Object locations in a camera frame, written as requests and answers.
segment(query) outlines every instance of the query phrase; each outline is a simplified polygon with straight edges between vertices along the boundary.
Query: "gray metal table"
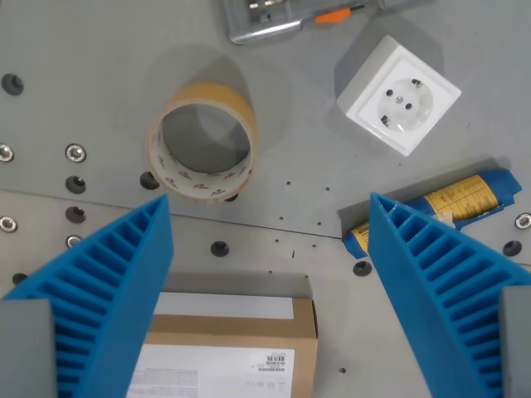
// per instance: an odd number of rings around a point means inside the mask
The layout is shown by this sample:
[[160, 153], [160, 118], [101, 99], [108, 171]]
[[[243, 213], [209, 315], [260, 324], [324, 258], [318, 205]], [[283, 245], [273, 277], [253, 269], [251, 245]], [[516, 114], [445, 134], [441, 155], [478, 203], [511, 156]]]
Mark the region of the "gray metal table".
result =
[[[0, 237], [9, 254], [0, 268], [2, 288], [14, 272], [31, 272], [64, 250], [66, 232], [94, 231], [123, 211], [115, 206], [158, 195], [139, 185], [154, 115], [183, 84], [218, 81], [253, 105], [259, 166], [232, 203], [172, 199], [174, 214], [207, 219], [175, 216], [178, 266], [217, 269], [208, 242], [228, 236], [237, 243], [227, 269], [306, 272], [324, 325], [317, 396], [426, 396], [378, 276], [369, 283], [346, 279], [353, 259], [332, 238], [366, 217], [370, 191], [407, 199], [499, 164], [513, 170], [524, 191], [515, 206], [464, 231], [497, 250], [520, 240], [524, 249], [515, 259], [529, 264], [529, 230], [513, 225], [531, 199], [529, 15], [526, 0], [426, 0], [399, 13], [358, 13], [330, 29], [234, 46], [218, 0], [2, 0], [0, 75], [17, 73], [26, 87], [19, 97], [0, 92], [0, 142], [16, 154], [0, 164], [0, 189], [42, 196], [0, 192], [0, 212], [20, 224], [9, 239]], [[386, 33], [463, 91], [408, 158], [335, 105]], [[85, 162], [65, 158], [70, 143], [87, 149]], [[95, 224], [63, 224], [73, 198], [65, 189], [70, 175], [86, 180], [87, 191], [76, 199], [85, 201]], [[348, 378], [340, 378], [340, 367]]]

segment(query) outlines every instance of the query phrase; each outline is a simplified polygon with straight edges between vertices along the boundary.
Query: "blue object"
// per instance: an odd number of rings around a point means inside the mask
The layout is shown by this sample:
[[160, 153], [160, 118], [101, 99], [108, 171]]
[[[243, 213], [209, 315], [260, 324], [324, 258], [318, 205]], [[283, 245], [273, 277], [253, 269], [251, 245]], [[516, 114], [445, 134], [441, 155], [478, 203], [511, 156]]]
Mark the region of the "blue object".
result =
[[[496, 197], [498, 206], [491, 211], [479, 214], [478, 216], [469, 218], [467, 220], [454, 221], [455, 228], [460, 231], [464, 226], [482, 220], [488, 216], [491, 216], [499, 211], [502, 211], [505, 207], [514, 204], [514, 195], [522, 191], [522, 187], [516, 181], [513, 174], [507, 168], [500, 168], [497, 170], [491, 170], [488, 172], [480, 172], [477, 174], [481, 177], [483, 181], [489, 186], [490, 190]], [[407, 201], [406, 204], [409, 207], [412, 207], [428, 216], [434, 216], [436, 213], [431, 207], [430, 203], [426, 200], [425, 197], [417, 197], [410, 201]], [[347, 248], [348, 252], [353, 255], [356, 259], [361, 259], [367, 256], [367, 253], [363, 251], [363, 248], [359, 245], [359, 242], [356, 240], [356, 237], [352, 232], [349, 232], [344, 238], [343, 243]]]
[[378, 194], [369, 253], [434, 398], [502, 396], [498, 307], [531, 274], [469, 236]]
[[164, 196], [82, 240], [7, 294], [50, 300], [60, 398], [126, 396], [172, 257]]

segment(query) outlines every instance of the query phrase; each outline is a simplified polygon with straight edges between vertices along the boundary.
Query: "screw head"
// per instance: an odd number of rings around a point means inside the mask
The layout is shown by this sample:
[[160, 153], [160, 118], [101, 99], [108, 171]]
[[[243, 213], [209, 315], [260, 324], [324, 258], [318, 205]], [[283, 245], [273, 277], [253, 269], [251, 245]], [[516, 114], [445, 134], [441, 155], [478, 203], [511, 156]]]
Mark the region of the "screw head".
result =
[[516, 220], [514, 220], [514, 226], [516, 226], [519, 230], [527, 230], [531, 226], [531, 214], [520, 214], [518, 217], [516, 217]]
[[66, 247], [68, 247], [69, 249], [74, 246], [74, 245], [77, 245], [78, 243], [81, 242], [81, 237], [78, 236], [78, 235], [70, 235], [66, 238]]
[[65, 155], [71, 162], [81, 163], [86, 159], [85, 149], [77, 143], [71, 143], [66, 147]]
[[11, 162], [15, 158], [15, 153], [9, 145], [0, 143], [0, 162]]
[[11, 234], [18, 229], [18, 224], [14, 218], [10, 216], [0, 217], [0, 230]]

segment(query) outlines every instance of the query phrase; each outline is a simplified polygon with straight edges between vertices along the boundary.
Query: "white label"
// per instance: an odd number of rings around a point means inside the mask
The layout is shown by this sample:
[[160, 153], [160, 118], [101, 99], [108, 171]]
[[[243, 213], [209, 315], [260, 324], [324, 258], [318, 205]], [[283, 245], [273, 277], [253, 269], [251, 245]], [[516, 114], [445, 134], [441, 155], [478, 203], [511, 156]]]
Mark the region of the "white label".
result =
[[295, 350], [144, 344], [127, 398], [290, 398]]
[[161, 293], [156, 314], [293, 319], [293, 299], [229, 294]]

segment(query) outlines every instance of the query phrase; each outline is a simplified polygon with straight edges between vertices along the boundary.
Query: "bolt hole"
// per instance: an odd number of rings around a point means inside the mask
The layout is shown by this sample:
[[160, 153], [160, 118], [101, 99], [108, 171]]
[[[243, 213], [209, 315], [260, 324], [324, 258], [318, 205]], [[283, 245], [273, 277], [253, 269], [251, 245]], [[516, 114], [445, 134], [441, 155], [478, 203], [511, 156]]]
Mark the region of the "bolt hole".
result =
[[13, 73], [7, 73], [2, 78], [2, 88], [9, 95], [20, 95], [24, 91], [24, 82]]
[[65, 212], [66, 219], [74, 224], [82, 223], [85, 218], [85, 211], [77, 206], [71, 206], [66, 209]]
[[86, 191], [85, 180], [81, 177], [69, 176], [66, 179], [66, 189], [75, 194], [83, 193]]
[[160, 184], [151, 172], [143, 172], [140, 175], [140, 185], [145, 189], [149, 189], [150, 191], [160, 187]]
[[22, 272], [18, 272], [13, 275], [13, 277], [11, 278], [11, 281], [13, 282], [15, 286], [17, 286], [25, 279], [27, 279], [27, 275], [23, 274]]
[[210, 246], [210, 251], [216, 257], [225, 257], [229, 254], [229, 245], [221, 240], [218, 240]]
[[518, 242], [517, 240], [512, 240], [510, 242], [507, 242], [504, 245], [504, 248], [502, 251], [504, 255], [508, 257], [513, 257], [517, 255], [520, 251], [522, 251], [522, 244]]
[[359, 261], [354, 265], [353, 272], [357, 276], [367, 276], [373, 270], [373, 266], [368, 261]]
[[235, 201], [238, 198], [238, 194], [236, 194], [233, 197], [229, 197], [228, 199], [225, 199], [225, 201]]

